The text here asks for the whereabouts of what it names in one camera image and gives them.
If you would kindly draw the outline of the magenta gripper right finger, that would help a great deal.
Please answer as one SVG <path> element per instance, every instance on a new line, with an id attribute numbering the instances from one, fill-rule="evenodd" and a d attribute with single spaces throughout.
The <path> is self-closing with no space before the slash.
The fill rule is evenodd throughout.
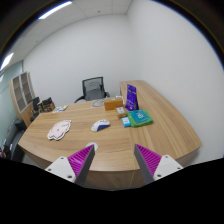
<path id="1" fill-rule="evenodd" d="M 135 145 L 134 155 L 145 184 L 150 184 L 182 169 L 182 166 L 171 156 L 161 156 L 138 144 Z"/>

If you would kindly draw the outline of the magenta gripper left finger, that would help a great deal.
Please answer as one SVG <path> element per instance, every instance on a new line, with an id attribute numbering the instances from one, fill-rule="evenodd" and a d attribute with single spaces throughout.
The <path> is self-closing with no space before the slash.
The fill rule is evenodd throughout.
<path id="1" fill-rule="evenodd" d="M 69 157 L 59 157 L 46 168 L 46 171 L 79 186 L 83 186 L 94 156 L 94 148 L 91 146 L 85 147 Z"/>

